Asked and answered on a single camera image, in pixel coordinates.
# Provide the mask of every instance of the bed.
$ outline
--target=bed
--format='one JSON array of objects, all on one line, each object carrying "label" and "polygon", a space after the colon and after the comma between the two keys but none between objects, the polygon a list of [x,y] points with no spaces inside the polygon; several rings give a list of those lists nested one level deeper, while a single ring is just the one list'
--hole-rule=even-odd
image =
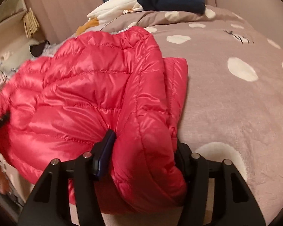
[{"label": "bed", "polygon": [[[45,36],[54,43],[71,36],[102,2],[26,0]],[[163,57],[187,59],[189,83],[180,141],[207,159],[231,159],[269,224],[283,208],[283,3],[206,0],[206,4],[203,16],[132,12],[101,30],[116,33],[143,27],[152,33]],[[6,165],[25,199],[31,185],[23,186],[17,170]],[[77,222],[75,206],[71,209]],[[154,215],[104,215],[104,219],[111,226],[176,225],[179,215],[177,208]]]}]

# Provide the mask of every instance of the orange fabric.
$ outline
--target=orange fabric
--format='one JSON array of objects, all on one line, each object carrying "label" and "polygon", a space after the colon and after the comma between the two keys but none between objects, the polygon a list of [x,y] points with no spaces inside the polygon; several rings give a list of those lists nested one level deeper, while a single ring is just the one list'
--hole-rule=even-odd
[{"label": "orange fabric", "polygon": [[95,27],[95,26],[98,26],[98,25],[100,25],[99,20],[97,18],[92,19],[92,20],[88,21],[87,23],[85,23],[83,26],[79,26],[75,35],[78,36],[78,35],[82,34],[83,32],[85,32],[88,28]]}]

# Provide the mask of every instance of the red puffer jacket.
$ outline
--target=red puffer jacket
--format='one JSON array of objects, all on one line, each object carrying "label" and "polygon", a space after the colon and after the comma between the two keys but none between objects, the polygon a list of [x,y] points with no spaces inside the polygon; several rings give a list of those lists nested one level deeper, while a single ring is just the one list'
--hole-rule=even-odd
[{"label": "red puffer jacket", "polygon": [[11,117],[0,129],[0,152],[36,183],[53,158],[76,159],[110,128],[117,134],[110,176],[96,183],[102,212],[181,205],[186,184],[174,152],[186,85],[186,61],[162,58],[144,29],[85,33],[53,58],[26,62],[6,84],[0,116]]}]

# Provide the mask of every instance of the black mount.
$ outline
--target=black mount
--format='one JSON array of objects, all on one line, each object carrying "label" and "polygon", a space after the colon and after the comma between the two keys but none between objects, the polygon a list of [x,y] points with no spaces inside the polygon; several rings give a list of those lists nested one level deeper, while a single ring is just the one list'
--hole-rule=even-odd
[{"label": "black mount", "polygon": [[266,226],[257,201],[230,160],[207,161],[178,142],[175,161],[188,183],[178,226],[203,225],[209,178],[215,179],[215,192],[212,222],[207,226]]},{"label": "black mount", "polygon": [[[30,194],[19,226],[74,226],[70,218],[68,180],[74,180],[80,226],[105,226],[94,182],[108,172],[115,133],[108,130],[103,141],[76,160],[53,159]],[[243,177],[230,160],[207,161],[178,142],[177,167],[188,184],[178,226],[202,226],[209,178],[215,179],[212,222],[208,226],[265,226],[260,208]]]}]

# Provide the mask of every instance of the metal screw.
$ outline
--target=metal screw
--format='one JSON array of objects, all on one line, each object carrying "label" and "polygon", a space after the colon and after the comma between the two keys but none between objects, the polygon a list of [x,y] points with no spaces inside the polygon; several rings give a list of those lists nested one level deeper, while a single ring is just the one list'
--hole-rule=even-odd
[{"label": "metal screw", "polygon": [[198,154],[198,153],[192,153],[192,158],[194,158],[194,159],[199,159],[200,158],[200,154]]},{"label": "metal screw", "polygon": [[83,154],[83,157],[84,158],[89,158],[89,157],[91,157],[91,152],[89,152],[89,151],[87,151],[87,152],[85,152],[84,154]]},{"label": "metal screw", "polygon": [[232,164],[232,161],[229,160],[229,159],[225,159],[224,161],[224,164],[226,164],[227,166],[230,166]]},{"label": "metal screw", "polygon": [[55,166],[55,165],[57,165],[59,163],[59,159],[53,159],[52,161],[51,161],[51,164],[53,165],[53,166]]}]

